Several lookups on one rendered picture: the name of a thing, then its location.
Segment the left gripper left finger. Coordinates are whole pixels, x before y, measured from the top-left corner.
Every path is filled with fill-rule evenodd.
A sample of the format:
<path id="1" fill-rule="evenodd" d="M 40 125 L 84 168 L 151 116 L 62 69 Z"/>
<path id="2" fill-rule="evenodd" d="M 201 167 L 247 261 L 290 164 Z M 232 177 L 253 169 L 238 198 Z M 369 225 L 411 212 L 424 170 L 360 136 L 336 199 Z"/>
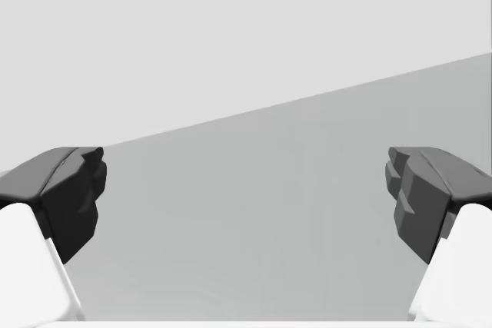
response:
<path id="1" fill-rule="evenodd" d="M 57 147 L 0 176 L 0 323 L 84 320 L 65 269 L 95 234 L 102 147 Z"/>

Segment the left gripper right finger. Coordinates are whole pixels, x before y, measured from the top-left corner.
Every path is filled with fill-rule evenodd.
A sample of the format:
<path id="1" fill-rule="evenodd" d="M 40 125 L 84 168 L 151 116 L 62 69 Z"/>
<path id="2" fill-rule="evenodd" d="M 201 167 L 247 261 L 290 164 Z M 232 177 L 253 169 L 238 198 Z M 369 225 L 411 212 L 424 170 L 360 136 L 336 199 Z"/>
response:
<path id="1" fill-rule="evenodd" d="M 492 177 L 434 147 L 390 147 L 398 236 L 427 269 L 413 321 L 492 323 Z"/>

